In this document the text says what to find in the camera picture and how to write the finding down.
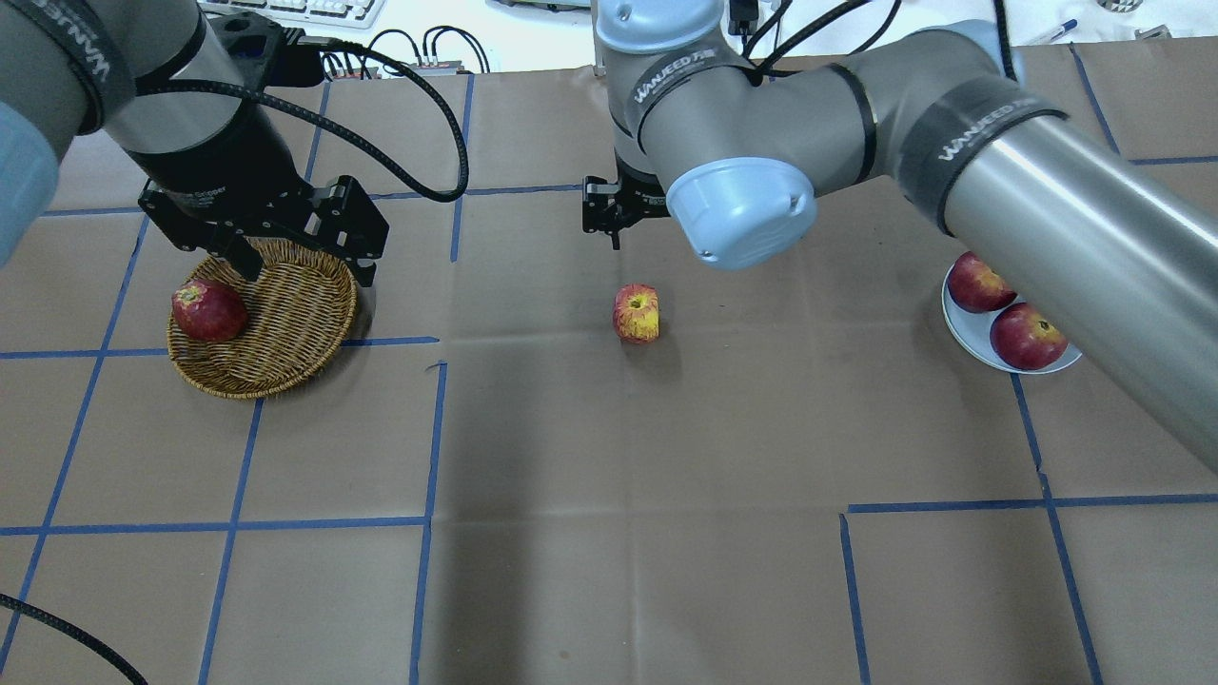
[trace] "black connector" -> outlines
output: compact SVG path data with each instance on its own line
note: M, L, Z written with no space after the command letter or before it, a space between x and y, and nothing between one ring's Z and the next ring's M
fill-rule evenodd
M731 5L727 7L727 33L753 35L758 30L760 17L758 0L731 0Z

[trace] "pen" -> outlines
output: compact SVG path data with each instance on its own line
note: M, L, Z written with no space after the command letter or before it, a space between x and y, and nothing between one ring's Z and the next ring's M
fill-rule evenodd
M1058 38L1074 30L1074 27L1077 26L1078 26L1078 20L1069 20L1066 23L1055 27L1052 30L1041 33L1040 35L1033 38L1032 40L1028 41L1028 45L1043 45L1045 43L1052 43L1054 40L1057 40Z

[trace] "red apple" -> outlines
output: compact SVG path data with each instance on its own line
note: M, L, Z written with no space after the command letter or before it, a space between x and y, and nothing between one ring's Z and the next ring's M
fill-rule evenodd
M174 291L173 321L190 338L222 342L241 333L250 312L231 285L195 278Z
M660 336L660 297L655 289L631 283L613 301L613 325L625 342L643 345Z
M972 252L960 255L948 273L948 293L961 310L996 312L1015 301L1015 290Z
M990 345L1006 363L1037 371L1056 362L1069 341L1032 305L1012 305L990 325Z

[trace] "white keyboard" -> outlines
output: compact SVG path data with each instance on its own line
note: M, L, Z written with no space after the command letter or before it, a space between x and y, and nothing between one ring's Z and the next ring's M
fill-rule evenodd
M203 10L253 10L272 20L369 28L389 0L199 0Z

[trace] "woven basket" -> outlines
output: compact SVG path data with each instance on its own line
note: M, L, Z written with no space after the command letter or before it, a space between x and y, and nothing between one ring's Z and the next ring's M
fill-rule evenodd
M227 283L241 294L250 322L233 340L186 336L169 316L169 361L186 383L219 397L252 400L292 388L339 350L356 317L358 285L342 261L289 240L250 240L262 255L255 283L208 257L190 278Z

